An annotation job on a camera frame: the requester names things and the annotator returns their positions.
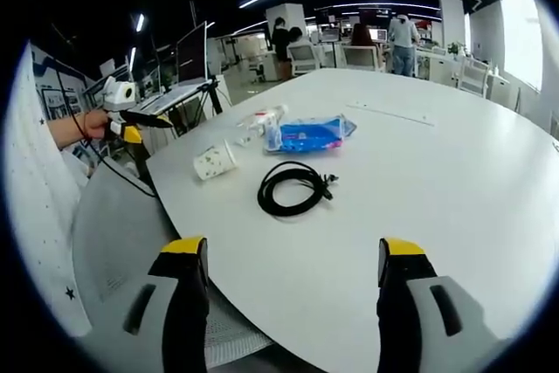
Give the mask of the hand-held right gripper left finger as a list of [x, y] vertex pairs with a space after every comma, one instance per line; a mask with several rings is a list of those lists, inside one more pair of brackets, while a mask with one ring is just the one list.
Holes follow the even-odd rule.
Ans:
[[165, 245], [133, 298], [123, 329], [134, 372], [205, 372], [209, 314], [207, 240], [182, 238]]

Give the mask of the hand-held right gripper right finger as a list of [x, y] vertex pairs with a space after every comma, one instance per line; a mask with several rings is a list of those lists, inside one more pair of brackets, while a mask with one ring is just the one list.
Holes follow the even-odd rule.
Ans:
[[482, 306], [420, 246], [381, 238], [378, 287], [379, 372], [481, 372], [498, 357]]

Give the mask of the person's left hand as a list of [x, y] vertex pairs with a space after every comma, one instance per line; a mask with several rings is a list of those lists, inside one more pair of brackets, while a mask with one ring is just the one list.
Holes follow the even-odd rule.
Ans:
[[104, 110], [94, 109], [83, 116], [84, 137], [87, 139], [104, 139], [109, 126], [109, 115]]

